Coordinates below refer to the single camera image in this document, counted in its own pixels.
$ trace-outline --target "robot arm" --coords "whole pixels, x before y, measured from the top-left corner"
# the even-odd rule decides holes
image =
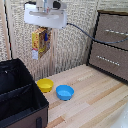
[[[63,29],[67,25],[67,5],[60,0],[37,0],[25,4],[24,21],[42,27]]]

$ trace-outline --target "cable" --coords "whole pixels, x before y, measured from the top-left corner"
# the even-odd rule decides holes
[[[90,36],[87,32],[85,32],[84,30],[82,30],[81,28],[79,28],[78,26],[72,24],[72,23],[67,23],[67,25],[72,25],[76,28],[78,28],[79,30],[81,30],[85,35],[87,35],[88,37],[90,37],[93,41],[95,42],[98,42],[98,43],[102,43],[102,44],[114,44],[114,43],[121,43],[121,42],[124,42],[126,40],[128,40],[128,38],[124,39],[124,40],[121,40],[121,41],[117,41],[117,42],[104,42],[104,41],[100,41],[100,40],[97,40],[95,38],[93,38],[92,36]]]

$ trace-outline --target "black bag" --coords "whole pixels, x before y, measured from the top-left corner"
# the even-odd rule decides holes
[[[0,62],[0,128],[45,128],[48,106],[20,59]]]

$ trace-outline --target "wicker wall panel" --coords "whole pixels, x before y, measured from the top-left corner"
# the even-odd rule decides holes
[[[38,26],[24,23],[24,4],[28,0],[10,0],[15,49],[17,58],[20,58],[29,69],[35,80],[49,76],[50,50],[40,59],[32,59],[31,34]]]
[[[0,61],[6,61],[7,59],[8,57],[7,57],[7,49],[5,45],[5,35],[4,35],[4,29],[3,29],[2,14],[0,11]]]
[[[89,32],[97,0],[63,0],[67,3],[68,22]],[[87,36],[73,26],[58,31],[55,73],[83,64]]]
[[[99,9],[128,8],[128,0],[101,0]]]

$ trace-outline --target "wooden floor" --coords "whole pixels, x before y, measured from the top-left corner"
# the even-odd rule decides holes
[[[79,66],[49,77],[53,90],[44,95],[49,101],[47,128],[110,128],[128,102],[128,86],[101,72]],[[74,88],[69,101],[56,96],[62,84]]]

